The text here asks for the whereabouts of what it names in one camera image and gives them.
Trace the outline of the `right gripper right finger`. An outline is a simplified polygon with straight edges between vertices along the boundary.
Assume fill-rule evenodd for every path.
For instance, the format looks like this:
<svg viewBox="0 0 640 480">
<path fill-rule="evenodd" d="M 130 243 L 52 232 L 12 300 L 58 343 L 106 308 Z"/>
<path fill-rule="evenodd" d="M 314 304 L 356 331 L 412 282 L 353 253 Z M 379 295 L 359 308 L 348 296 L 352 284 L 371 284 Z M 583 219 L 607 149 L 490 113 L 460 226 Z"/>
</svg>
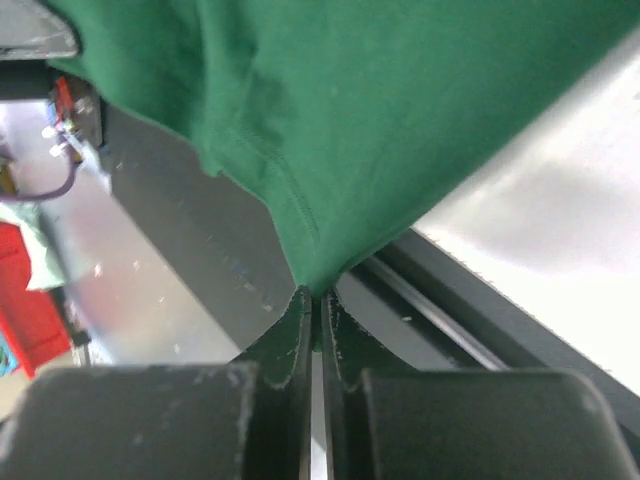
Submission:
<svg viewBox="0 0 640 480">
<path fill-rule="evenodd" d="M 421 371 L 320 303 L 333 479 L 635 479 L 595 386 L 551 370 Z"/>
</svg>

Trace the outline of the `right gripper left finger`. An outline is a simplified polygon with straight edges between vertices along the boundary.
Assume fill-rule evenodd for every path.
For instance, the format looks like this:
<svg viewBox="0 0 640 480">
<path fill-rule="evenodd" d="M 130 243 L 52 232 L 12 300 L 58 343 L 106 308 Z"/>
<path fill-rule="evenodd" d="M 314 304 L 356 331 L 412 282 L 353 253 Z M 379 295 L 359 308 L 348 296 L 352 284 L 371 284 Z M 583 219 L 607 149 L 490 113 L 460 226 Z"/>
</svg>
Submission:
<svg viewBox="0 0 640 480">
<path fill-rule="evenodd" d="M 226 364 L 51 369 L 1 425 L 5 479 L 306 479 L 312 298 Z"/>
</svg>

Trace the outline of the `green t shirt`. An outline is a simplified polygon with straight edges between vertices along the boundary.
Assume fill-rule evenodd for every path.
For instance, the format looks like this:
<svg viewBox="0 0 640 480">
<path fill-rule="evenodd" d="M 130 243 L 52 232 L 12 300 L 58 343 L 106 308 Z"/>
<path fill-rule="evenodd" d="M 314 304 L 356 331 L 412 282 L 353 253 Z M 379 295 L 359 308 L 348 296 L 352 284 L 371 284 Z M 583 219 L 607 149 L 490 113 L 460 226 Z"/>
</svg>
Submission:
<svg viewBox="0 0 640 480">
<path fill-rule="evenodd" d="M 320 294 L 639 23 L 635 1 L 54 1 L 57 67 L 268 208 Z"/>
</svg>

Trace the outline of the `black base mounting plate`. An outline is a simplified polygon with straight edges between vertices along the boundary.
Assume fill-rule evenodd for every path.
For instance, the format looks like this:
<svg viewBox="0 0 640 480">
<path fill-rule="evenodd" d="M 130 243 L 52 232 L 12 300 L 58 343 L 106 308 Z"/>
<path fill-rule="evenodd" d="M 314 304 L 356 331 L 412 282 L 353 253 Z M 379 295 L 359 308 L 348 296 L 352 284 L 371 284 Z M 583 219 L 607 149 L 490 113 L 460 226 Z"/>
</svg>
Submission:
<svg viewBox="0 0 640 480">
<path fill-rule="evenodd" d="M 63 183 L 46 135 L 58 108 L 90 141 L 72 189 L 42 206 L 67 307 L 104 363 L 222 362 L 284 310 L 294 283 L 266 208 L 205 176 L 186 144 L 42 63 L 1 68 L 1 149 L 21 192 Z M 425 369 L 567 367 L 610 402 L 632 450 L 639 397 L 414 232 L 344 274 L 347 310 Z"/>
</svg>

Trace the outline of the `red storage box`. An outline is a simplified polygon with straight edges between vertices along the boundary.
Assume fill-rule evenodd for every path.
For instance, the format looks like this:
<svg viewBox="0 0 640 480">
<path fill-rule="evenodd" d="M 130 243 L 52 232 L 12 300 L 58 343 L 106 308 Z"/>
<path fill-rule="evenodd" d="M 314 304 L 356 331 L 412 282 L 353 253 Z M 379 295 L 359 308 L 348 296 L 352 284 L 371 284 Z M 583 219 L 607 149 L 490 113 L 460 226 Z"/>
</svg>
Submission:
<svg viewBox="0 0 640 480">
<path fill-rule="evenodd" d="M 70 349 L 70 338 L 51 295 L 27 289 L 31 260 L 20 229 L 1 225 L 1 339 L 29 379 Z"/>
</svg>

